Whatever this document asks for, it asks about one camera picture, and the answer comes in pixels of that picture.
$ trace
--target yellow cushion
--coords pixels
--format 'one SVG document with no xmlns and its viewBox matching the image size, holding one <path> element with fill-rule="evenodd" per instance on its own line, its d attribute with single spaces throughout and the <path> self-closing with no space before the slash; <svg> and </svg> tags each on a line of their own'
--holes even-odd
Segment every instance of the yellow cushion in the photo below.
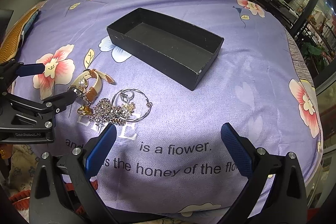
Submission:
<svg viewBox="0 0 336 224">
<path fill-rule="evenodd" d="M 4 42 L 0 48 L 0 63 L 6 62 L 11 58 L 15 57 L 19 42 L 20 36 L 23 30 L 23 27 L 34 15 L 38 8 L 32 8 L 25 15 L 23 15 L 18 22 L 11 28 L 9 33 L 6 35 Z"/>
</svg>

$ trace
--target metal screw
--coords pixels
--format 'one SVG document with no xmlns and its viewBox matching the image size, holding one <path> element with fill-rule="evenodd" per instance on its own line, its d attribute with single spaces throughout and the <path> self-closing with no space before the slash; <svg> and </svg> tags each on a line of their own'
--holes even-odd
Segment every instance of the metal screw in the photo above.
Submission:
<svg viewBox="0 0 336 224">
<path fill-rule="evenodd" d="M 53 126 L 53 124 L 51 123 L 51 122 L 45 122 L 44 123 L 44 126 L 46 127 L 46 128 L 50 128 L 50 127 L 52 127 Z"/>
<path fill-rule="evenodd" d="M 263 149 L 262 147 L 259 147 L 259 148 L 257 149 L 257 152 L 258 152 L 259 155 L 265 155 L 265 154 L 266 154 L 266 150 Z"/>
<path fill-rule="evenodd" d="M 76 147 L 76 148 L 74 148 L 74 149 L 72 150 L 72 153 L 73 153 L 74 155 L 78 155 L 81 151 L 82 151 L 82 150 L 81 150 L 79 147 Z"/>
<path fill-rule="evenodd" d="M 291 159 L 295 159 L 296 158 L 296 155 L 294 152 L 289 152 L 288 153 L 288 156 L 291 158 Z"/>
<path fill-rule="evenodd" d="M 46 159 L 46 158 L 48 158 L 49 157 L 49 153 L 48 152 L 44 152 L 43 154 L 42 154 L 42 159 Z"/>
</svg>

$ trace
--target black box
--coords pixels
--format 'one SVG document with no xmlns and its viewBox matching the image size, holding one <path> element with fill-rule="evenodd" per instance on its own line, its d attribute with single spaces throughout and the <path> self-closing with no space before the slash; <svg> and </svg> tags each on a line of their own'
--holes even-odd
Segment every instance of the black box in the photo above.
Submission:
<svg viewBox="0 0 336 224">
<path fill-rule="evenodd" d="M 194 90 L 224 38 L 185 21 L 138 8 L 107 27 L 113 44 Z"/>
</svg>

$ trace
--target blue gripper pad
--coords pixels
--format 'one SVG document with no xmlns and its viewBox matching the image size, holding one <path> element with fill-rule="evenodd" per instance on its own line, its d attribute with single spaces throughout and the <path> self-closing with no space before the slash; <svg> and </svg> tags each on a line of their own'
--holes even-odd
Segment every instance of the blue gripper pad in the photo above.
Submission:
<svg viewBox="0 0 336 224">
<path fill-rule="evenodd" d="M 87 178 L 94 177 L 98 174 L 103 165 L 108 153 L 110 152 L 117 138 L 117 129 L 115 125 L 111 125 L 99 142 L 93 148 L 92 152 L 86 159 L 85 175 Z"/>
<path fill-rule="evenodd" d="M 253 174 L 252 159 L 238 140 L 239 135 L 232 130 L 234 129 L 231 129 L 231 126 L 225 123 L 220 131 L 220 136 L 235 162 L 239 173 L 249 179 Z"/>
<path fill-rule="evenodd" d="M 38 64 L 27 64 L 22 65 L 16 70 L 16 74 L 20 77 L 25 77 L 29 75 L 40 75 L 44 72 L 44 65 L 42 63 Z"/>
</svg>

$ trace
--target blue flower print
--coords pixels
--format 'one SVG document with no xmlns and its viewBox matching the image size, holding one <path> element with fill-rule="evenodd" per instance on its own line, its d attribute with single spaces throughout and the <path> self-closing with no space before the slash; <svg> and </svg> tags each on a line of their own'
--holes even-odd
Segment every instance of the blue flower print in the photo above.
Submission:
<svg viewBox="0 0 336 224">
<path fill-rule="evenodd" d="M 132 56 L 128 52 L 124 51 L 122 48 L 114 45 L 109 36 L 104 37 L 98 47 L 100 48 L 101 52 L 112 51 L 112 58 L 117 63 L 122 63 Z"/>
</svg>

